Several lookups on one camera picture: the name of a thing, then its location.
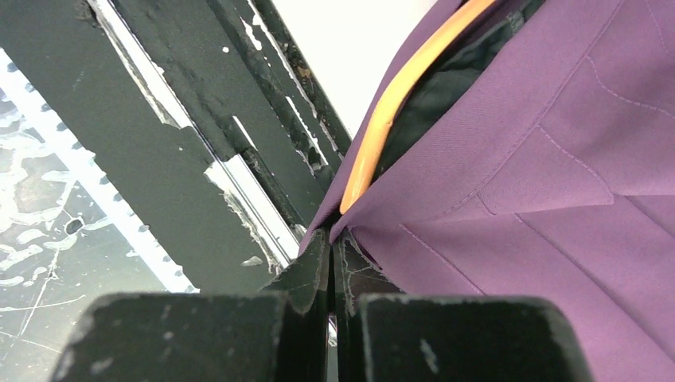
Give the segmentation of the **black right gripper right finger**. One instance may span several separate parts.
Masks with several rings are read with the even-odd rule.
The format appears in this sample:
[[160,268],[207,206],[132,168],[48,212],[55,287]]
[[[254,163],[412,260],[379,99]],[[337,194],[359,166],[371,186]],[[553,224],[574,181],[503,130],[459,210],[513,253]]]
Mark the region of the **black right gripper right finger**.
[[333,246],[338,381],[590,381],[571,324],[533,296],[403,293],[356,240]]

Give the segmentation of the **purple garment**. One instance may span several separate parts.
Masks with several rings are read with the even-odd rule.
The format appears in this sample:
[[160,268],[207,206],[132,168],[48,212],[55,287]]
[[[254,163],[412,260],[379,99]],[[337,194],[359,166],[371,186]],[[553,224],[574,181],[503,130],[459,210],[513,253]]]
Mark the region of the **purple garment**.
[[411,294],[527,294],[597,381],[674,378],[674,4],[546,1],[335,223]]

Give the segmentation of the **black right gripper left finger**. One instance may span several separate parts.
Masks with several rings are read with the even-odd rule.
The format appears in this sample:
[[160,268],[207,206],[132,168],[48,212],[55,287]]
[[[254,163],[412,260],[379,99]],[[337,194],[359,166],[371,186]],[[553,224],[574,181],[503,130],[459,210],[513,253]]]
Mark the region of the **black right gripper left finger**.
[[82,314],[53,381],[324,381],[330,243],[253,294],[108,294]]

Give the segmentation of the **orange wavy hanger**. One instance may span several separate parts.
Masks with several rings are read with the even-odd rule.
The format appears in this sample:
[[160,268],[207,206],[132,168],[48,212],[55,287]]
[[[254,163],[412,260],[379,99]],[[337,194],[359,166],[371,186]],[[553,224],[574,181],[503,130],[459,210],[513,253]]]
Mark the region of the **orange wavy hanger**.
[[339,211],[346,213],[371,185],[377,163],[396,113],[420,77],[462,32],[479,19],[495,0],[469,0],[453,13],[407,60],[383,91],[350,171]]

